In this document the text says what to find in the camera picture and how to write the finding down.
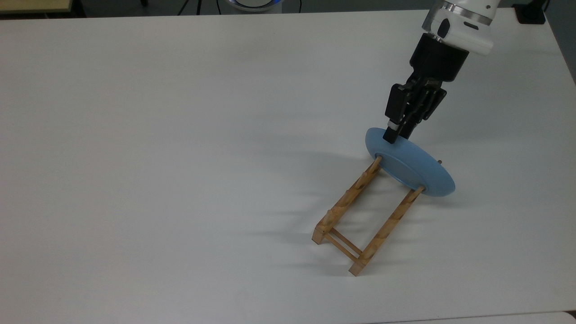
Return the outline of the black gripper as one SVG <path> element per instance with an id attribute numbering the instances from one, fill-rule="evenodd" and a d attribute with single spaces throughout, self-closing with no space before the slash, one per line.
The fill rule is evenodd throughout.
<path id="1" fill-rule="evenodd" d="M 443 82 L 452 82 L 462 68 L 469 51 L 458 49 L 422 34 L 409 60 L 413 72 L 406 85 L 391 87 L 385 116 L 389 118 L 383 139 L 394 144 L 403 131 L 409 139 L 423 120 L 430 118 L 447 92 Z"/>

